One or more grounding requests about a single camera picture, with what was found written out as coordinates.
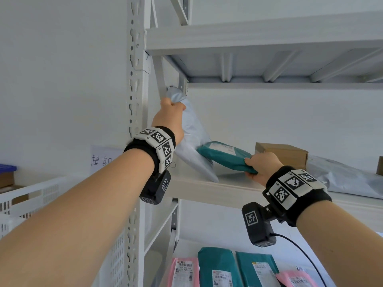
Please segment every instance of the pink package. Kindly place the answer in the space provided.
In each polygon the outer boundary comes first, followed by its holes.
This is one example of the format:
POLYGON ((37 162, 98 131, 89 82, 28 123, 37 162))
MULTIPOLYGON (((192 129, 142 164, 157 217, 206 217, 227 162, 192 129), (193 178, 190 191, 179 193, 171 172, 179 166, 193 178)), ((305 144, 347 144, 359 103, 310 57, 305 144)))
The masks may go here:
POLYGON ((173 258, 167 287, 199 287, 198 258, 173 258))
POLYGON ((318 287, 304 271, 284 271, 275 276, 286 287, 318 287))

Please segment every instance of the forearm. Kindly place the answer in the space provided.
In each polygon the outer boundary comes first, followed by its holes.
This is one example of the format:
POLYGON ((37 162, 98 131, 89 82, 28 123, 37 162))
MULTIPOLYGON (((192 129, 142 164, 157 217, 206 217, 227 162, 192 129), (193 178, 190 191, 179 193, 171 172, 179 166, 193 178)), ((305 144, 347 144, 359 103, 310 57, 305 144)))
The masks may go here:
POLYGON ((297 228, 338 287, 380 287, 383 238, 329 201, 305 209, 297 228))
POLYGON ((131 149, 14 229, 0 241, 2 286, 91 285, 153 170, 131 149))

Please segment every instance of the teal package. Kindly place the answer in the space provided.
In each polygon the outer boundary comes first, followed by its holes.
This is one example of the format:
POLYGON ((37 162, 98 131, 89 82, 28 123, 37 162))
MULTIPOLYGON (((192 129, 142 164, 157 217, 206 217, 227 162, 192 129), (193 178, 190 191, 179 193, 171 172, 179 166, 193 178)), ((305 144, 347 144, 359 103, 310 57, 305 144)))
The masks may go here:
POLYGON ((200 287, 243 287, 232 251, 202 248, 198 263, 200 287))
POLYGON ((273 256, 264 254, 251 254, 236 252, 239 270, 242 275, 243 283, 245 287, 274 287, 280 286, 278 280, 272 274, 267 274, 268 263, 274 274, 279 273, 278 267, 275 264, 273 256), (263 270, 263 276, 259 278, 256 270, 263 270))
POLYGON ((258 173, 254 168, 245 164, 244 159, 251 158, 251 154, 242 149, 212 141, 197 148, 197 152, 227 168, 254 174, 258 173))

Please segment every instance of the wire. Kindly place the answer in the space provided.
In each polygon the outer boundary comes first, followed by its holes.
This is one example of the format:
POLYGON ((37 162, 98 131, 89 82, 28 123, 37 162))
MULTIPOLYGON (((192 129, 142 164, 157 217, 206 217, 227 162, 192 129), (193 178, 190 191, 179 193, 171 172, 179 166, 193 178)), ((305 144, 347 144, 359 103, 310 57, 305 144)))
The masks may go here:
POLYGON ((302 250, 302 248, 300 246, 298 246, 293 240, 289 239, 288 237, 285 237, 283 235, 280 235, 280 234, 276 234, 276 233, 271 233, 272 236, 280 236, 281 238, 284 238, 286 240, 288 240, 289 242, 293 243, 298 249, 300 249, 300 251, 309 259, 309 261, 311 262, 311 264, 313 264, 315 270, 318 272, 319 274, 319 277, 321 278, 322 282, 323 282, 323 285, 324 287, 327 287, 325 281, 323 280, 323 277, 322 275, 319 273, 319 270, 318 268, 315 266, 314 262, 310 259, 310 257, 302 250))

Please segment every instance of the white plastic basket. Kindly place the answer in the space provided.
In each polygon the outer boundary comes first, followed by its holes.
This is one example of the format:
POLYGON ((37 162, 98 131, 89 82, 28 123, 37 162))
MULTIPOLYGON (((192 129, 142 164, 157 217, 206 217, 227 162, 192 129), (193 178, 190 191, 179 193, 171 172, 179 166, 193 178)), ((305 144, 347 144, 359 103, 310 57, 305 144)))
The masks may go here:
MULTIPOLYGON (((81 179, 79 178, 58 177, 0 194, 0 239, 80 181, 81 179), (14 198, 25 194, 29 195, 28 200, 12 204, 14 198)), ((122 230, 121 235, 118 236, 115 244, 106 256, 92 287, 122 286, 124 275, 123 234, 122 230)))

